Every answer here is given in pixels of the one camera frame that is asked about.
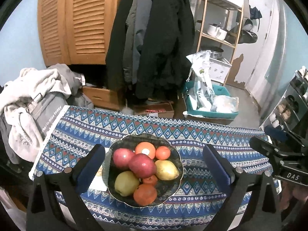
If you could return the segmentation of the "person's right hand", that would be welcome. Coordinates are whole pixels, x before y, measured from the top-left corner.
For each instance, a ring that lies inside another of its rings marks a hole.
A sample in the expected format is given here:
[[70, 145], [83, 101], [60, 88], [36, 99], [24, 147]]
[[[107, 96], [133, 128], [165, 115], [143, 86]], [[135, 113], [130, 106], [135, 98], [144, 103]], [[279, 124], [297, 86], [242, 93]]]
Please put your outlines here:
[[308, 189], [304, 186], [297, 186], [289, 182], [282, 183], [282, 197], [280, 199], [279, 207], [283, 211], [288, 208], [290, 200], [296, 198], [305, 203], [307, 201]]

